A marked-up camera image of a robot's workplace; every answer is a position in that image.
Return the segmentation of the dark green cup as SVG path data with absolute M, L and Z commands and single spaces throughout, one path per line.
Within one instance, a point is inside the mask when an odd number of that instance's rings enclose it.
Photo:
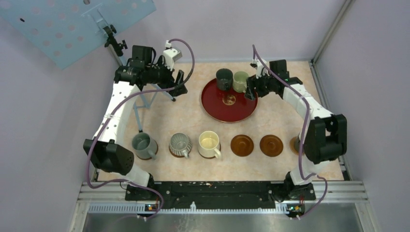
M 229 91 L 233 85 L 233 72 L 222 68 L 216 72 L 217 88 L 221 91 Z

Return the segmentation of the light woven coaster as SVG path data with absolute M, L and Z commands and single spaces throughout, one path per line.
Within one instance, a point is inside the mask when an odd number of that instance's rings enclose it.
M 291 151 L 294 153 L 294 154 L 296 154 L 296 155 L 298 155 L 298 151 L 297 151 L 297 149 L 295 148 L 295 141 L 296 141 L 296 139 L 297 139 L 298 137 L 297 136 L 295 136 L 295 137 L 293 137 L 291 140 L 290 140 L 290 142 L 289 142 L 289 146 L 290 146 L 290 149 L 291 149 Z

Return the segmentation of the cream yellow mug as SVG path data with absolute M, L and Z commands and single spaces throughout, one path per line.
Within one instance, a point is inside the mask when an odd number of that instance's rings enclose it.
M 198 138 L 198 152 L 202 154 L 213 152 L 221 152 L 220 138 L 213 131 L 204 131 L 200 134 Z

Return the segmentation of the black cup white inside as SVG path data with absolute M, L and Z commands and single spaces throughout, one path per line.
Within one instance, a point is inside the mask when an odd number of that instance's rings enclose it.
M 298 152 L 299 152 L 299 150 L 300 150 L 300 144 L 301 144 L 301 141 L 300 141 L 300 139 L 299 139 L 299 137 L 298 137 L 298 138 L 296 139 L 295 145 L 294 145 Z

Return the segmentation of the striped white grey cup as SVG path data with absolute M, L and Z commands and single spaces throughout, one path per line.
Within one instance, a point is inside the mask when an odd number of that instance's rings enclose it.
M 169 148 L 174 154 L 187 157 L 192 150 L 192 141 L 184 133 L 175 133 L 170 139 Z

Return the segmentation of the light green cup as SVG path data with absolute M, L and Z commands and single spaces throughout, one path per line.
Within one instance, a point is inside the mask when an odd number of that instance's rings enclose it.
M 233 90 L 237 93 L 245 93 L 247 89 L 247 72 L 238 71 L 233 75 Z

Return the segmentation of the grey blue mug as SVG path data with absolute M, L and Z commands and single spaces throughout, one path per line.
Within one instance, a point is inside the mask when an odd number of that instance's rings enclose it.
M 147 133 L 140 132 L 132 139 L 132 147 L 141 160 L 157 159 L 158 144 Z

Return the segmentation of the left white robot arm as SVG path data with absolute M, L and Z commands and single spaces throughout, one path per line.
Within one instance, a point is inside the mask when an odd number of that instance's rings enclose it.
M 173 78 L 174 64 L 182 54 L 171 43 L 171 40 L 166 41 L 156 63 L 153 62 L 154 48 L 133 46 L 133 56 L 115 71 L 111 99 L 99 130 L 83 143 L 88 165 L 116 174 L 116 182 L 137 185 L 136 192 L 144 200 L 154 196 L 155 187 L 149 183 L 150 174 L 134 163 L 134 153 L 125 148 L 124 134 L 136 96 L 166 92 L 170 98 L 175 98 L 188 92 L 182 70 Z

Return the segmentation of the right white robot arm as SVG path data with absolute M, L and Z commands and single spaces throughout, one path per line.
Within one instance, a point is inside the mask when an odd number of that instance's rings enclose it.
M 277 201 L 297 199 L 309 190 L 314 176 L 346 153 L 347 119 L 324 108 L 299 78 L 290 77 L 286 60 L 267 62 L 254 58 L 250 65 L 256 74 L 247 79 L 245 97 L 253 101 L 274 92 L 304 120 L 294 142 L 298 165 L 272 193 Z

